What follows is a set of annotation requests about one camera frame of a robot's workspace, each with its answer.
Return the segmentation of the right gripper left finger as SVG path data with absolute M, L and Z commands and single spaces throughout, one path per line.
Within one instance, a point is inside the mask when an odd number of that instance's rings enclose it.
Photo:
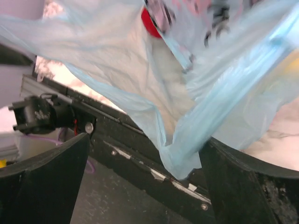
M 89 155 L 81 133 L 62 145 L 0 170 L 2 224 L 68 224 Z

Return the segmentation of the red fake fruit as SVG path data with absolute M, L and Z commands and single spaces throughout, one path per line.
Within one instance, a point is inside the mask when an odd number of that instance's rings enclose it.
M 141 20 L 143 22 L 145 29 L 152 37 L 155 37 L 158 39 L 162 38 L 160 36 L 157 28 L 155 27 L 154 23 L 152 22 L 149 12 L 147 11 L 147 9 L 145 7 L 142 9 Z

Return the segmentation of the light blue plastic bag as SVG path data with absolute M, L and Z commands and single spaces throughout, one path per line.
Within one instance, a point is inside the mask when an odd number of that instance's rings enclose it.
M 243 150 L 299 95 L 296 0 L 61 0 L 63 12 L 2 15 L 0 40 L 62 62 L 122 109 L 167 171 L 200 168 L 210 137 Z M 141 20 L 146 8 L 161 39 Z

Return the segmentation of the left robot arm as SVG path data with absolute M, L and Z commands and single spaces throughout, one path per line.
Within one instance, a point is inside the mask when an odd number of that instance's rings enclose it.
M 49 134 L 57 128 L 75 126 L 75 112 L 70 103 L 57 94 L 43 93 L 25 97 L 8 107 L 14 112 L 15 131 L 23 134 Z

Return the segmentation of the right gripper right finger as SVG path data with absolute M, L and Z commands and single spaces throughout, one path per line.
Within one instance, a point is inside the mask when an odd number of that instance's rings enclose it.
M 199 152 L 219 224 L 298 224 L 299 173 L 211 138 Z

